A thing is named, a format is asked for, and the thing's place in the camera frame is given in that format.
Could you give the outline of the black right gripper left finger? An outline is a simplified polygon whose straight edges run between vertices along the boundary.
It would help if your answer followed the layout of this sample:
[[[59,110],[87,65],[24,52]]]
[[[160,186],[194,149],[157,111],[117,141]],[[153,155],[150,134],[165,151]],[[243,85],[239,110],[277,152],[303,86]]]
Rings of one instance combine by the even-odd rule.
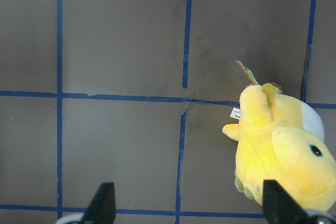
[[[114,223],[115,203],[114,183],[102,183],[83,214],[81,223]]]

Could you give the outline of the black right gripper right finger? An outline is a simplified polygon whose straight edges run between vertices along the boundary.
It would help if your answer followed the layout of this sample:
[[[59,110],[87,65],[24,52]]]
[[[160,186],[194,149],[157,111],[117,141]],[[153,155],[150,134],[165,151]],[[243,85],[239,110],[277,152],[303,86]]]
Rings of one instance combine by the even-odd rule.
[[[264,180],[262,203],[268,223],[307,223],[308,214],[276,180]]]

